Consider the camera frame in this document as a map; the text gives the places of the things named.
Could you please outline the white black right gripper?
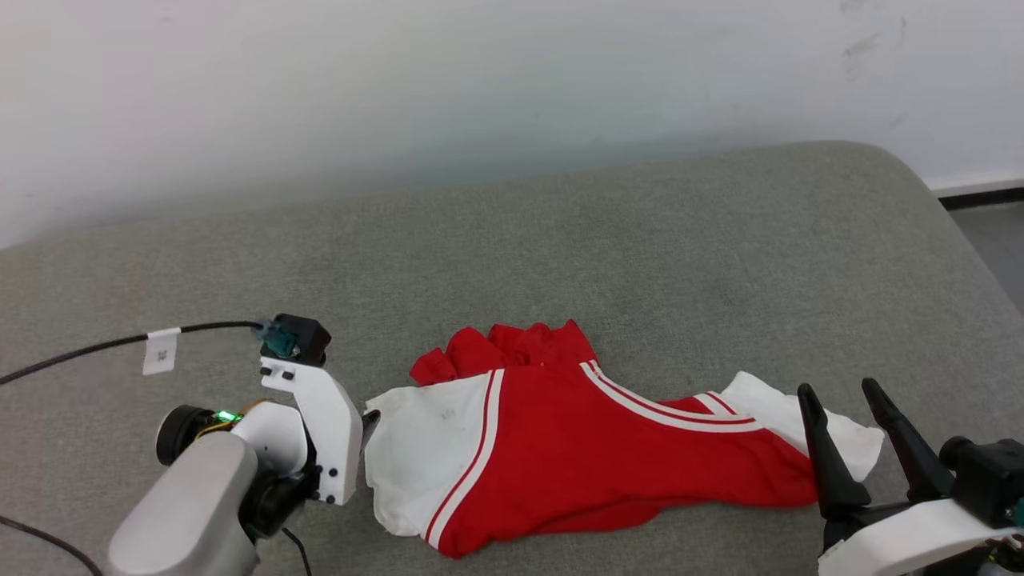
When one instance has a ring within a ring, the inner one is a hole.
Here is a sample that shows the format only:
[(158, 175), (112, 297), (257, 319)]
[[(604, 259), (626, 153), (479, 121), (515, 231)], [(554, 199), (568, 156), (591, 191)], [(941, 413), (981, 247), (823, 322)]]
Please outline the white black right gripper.
[[(835, 543), (818, 560), (819, 575), (911, 574), (989, 540), (1022, 535), (1021, 527), (990, 527), (957, 501), (944, 499), (951, 495), (954, 476), (877, 380), (864, 378), (861, 390), (874, 423), (888, 435), (898, 457), (908, 484), (907, 499), (928, 502)], [(848, 470), (830, 436), (826, 410), (810, 384), (798, 387), (798, 405), (822, 518), (837, 521), (867, 507), (871, 503), (867, 488)]]

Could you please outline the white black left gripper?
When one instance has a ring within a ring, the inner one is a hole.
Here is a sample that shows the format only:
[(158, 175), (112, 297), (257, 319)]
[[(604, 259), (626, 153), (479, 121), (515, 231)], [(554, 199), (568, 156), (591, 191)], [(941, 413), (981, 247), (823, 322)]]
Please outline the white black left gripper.
[(322, 366), (263, 358), (261, 384), (292, 394), (292, 406), (260, 401), (225, 412), (182, 405), (165, 416), (156, 437), (164, 466), (191, 463), (189, 480), (228, 471), (228, 450), (241, 453), (240, 482), (226, 502), (250, 538), (270, 538), (307, 501), (343, 506), (356, 488), (362, 450), (380, 410), (356, 409)]

